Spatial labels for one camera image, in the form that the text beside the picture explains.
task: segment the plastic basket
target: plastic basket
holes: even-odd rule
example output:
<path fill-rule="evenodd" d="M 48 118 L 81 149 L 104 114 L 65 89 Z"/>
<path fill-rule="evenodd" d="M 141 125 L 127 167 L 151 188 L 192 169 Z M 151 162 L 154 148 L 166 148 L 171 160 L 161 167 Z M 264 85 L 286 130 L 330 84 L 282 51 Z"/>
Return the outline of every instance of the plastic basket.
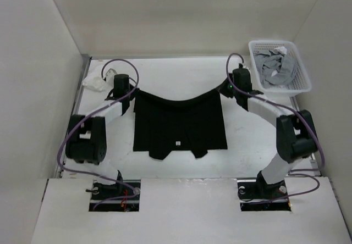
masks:
<path fill-rule="evenodd" d="M 248 46 L 251 54 L 252 70 L 254 71 L 255 78 L 258 83 L 258 90 L 262 91 L 268 97 L 294 97 L 299 93 L 311 91 L 312 84 L 294 43 L 289 41 L 257 40 L 250 41 Z M 265 88 L 261 83 L 258 67 L 254 60 L 254 55 L 260 50 L 273 50 L 279 46 L 286 47 L 287 54 L 296 60 L 298 66 L 297 74 L 292 83 L 285 87 L 270 86 Z"/>

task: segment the wall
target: wall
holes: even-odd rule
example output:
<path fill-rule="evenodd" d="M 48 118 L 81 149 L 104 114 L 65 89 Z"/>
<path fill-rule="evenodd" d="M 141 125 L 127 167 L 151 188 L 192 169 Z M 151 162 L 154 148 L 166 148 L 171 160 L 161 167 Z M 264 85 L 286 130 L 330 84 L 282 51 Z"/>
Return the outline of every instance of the wall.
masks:
<path fill-rule="evenodd" d="M 53 0 L 0 0 L 0 16 L 0 242 L 22 244 L 53 174 L 82 58 Z"/>
<path fill-rule="evenodd" d="M 324 173 L 333 181 L 350 229 L 351 8 L 352 0 L 318 0 L 295 39 L 313 84 L 298 101 L 313 114 L 327 158 Z"/>
<path fill-rule="evenodd" d="M 316 0 L 55 0 L 82 53 L 248 53 L 255 38 L 293 40 Z"/>

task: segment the gray clothes in basket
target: gray clothes in basket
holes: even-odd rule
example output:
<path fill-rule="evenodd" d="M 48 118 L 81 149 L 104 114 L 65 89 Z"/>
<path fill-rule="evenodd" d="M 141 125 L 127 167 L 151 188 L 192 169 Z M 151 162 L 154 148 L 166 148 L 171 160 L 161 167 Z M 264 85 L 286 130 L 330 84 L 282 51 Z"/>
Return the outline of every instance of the gray clothes in basket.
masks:
<path fill-rule="evenodd" d="M 278 50 L 261 50 L 254 56 L 254 60 L 265 88 L 272 85 L 288 85 L 297 74 L 295 59 Z"/>

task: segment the table surface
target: table surface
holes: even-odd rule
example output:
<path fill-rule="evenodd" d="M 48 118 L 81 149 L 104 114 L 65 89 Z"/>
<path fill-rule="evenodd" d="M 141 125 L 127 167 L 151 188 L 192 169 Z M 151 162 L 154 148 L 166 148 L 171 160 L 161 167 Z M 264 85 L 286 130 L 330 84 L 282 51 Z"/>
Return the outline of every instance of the table surface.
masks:
<path fill-rule="evenodd" d="M 291 197 L 291 212 L 241 212 L 235 179 L 142 179 L 139 212 L 89 212 L 86 179 L 50 179 L 32 244 L 347 244 L 328 178 Z M 286 178 L 288 193 L 312 189 Z"/>
<path fill-rule="evenodd" d="M 226 78 L 227 57 L 130 59 L 140 74 L 139 87 L 154 95 L 173 100 L 183 100 L 201 95 L 218 86 Z M 102 67 L 109 60 L 92 60 L 89 69 Z M 233 58 L 230 70 L 238 67 Z M 107 69 L 129 74 L 136 79 L 128 64 L 113 62 Z M 94 92 L 84 89 L 78 102 L 78 114 L 86 114 L 98 107 L 108 91 Z M 292 107 L 290 98 L 273 100 Z M 163 160 L 149 157 L 148 152 L 133 152 L 134 101 L 122 117 L 107 128 L 107 154 L 99 166 L 76 164 L 66 159 L 66 166 L 76 170 L 92 170 L 102 175 L 116 177 L 119 169 L 124 179 L 141 178 L 244 178 L 256 177 L 276 153 L 276 130 L 259 116 L 248 113 L 234 99 L 221 96 L 227 150 L 211 150 L 200 159 L 190 151 L 174 151 Z M 297 168 L 312 168 L 310 158 Z M 63 178 L 82 178 L 86 175 L 63 172 Z"/>

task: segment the black garment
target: black garment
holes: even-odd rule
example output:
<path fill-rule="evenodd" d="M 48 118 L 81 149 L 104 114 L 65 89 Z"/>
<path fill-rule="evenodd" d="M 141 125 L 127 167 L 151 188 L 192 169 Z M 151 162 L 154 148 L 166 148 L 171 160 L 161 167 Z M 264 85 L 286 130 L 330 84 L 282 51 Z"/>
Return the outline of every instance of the black garment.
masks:
<path fill-rule="evenodd" d="M 227 149 L 220 94 L 211 90 L 193 99 L 171 101 L 144 91 L 136 94 L 133 151 L 163 160 L 171 151 Z"/>

